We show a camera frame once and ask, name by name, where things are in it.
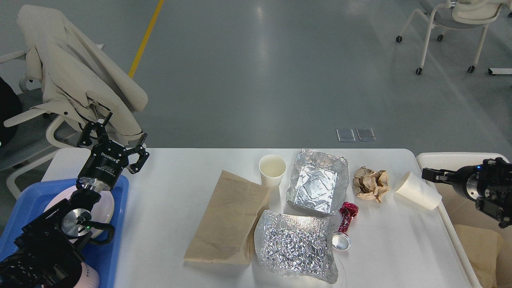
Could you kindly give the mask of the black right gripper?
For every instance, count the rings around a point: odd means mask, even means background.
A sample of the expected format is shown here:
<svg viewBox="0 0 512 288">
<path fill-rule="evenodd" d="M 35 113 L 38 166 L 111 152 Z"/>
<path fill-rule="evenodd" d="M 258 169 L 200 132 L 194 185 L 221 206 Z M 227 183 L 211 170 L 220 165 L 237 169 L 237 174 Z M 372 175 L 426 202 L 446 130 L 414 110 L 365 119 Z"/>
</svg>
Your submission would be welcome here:
<svg viewBox="0 0 512 288">
<path fill-rule="evenodd" d="M 447 169 L 423 168 L 421 178 L 433 183 L 451 184 L 455 192 L 467 199 L 477 199 L 478 193 L 478 169 L 476 166 L 464 166 L 456 172 Z"/>
</svg>

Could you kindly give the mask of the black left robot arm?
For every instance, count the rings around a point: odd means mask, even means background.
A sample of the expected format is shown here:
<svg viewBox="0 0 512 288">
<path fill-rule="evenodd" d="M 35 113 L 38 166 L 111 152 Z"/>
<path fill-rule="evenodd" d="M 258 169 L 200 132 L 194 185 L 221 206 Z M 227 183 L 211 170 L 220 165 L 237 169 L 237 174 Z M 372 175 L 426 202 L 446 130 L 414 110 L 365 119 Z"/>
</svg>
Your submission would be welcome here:
<svg viewBox="0 0 512 288">
<path fill-rule="evenodd" d="M 17 251 L 1 262 L 2 288 L 72 287 L 88 270 L 82 249 L 86 244 L 109 244 L 115 235 L 111 224 L 92 220 L 95 204 L 102 191 L 114 188 L 122 171 L 141 170 L 149 153 L 144 148 L 143 133 L 136 146 L 125 148 L 108 138 L 104 120 L 88 122 L 78 139 L 79 147 L 92 146 L 84 167 L 78 174 L 76 190 L 22 228 L 14 240 Z M 92 145 L 91 132 L 97 144 Z"/>
</svg>

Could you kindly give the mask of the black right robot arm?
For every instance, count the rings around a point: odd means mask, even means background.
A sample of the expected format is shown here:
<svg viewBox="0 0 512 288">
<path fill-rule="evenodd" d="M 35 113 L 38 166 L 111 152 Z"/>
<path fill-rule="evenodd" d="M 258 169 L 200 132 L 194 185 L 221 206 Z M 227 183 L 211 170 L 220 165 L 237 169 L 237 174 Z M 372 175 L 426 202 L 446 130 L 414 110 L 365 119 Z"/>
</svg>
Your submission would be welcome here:
<svg viewBox="0 0 512 288">
<path fill-rule="evenodd" d="M 457 171 L 423 168 L 421 177 L 452 186 L 459 196 L 473 201 L 476 210 L 497 220 L 500 228 L 507 228 L 512 220 L 511 172 L 512 165 L 497 157 Z"/>
</svg>

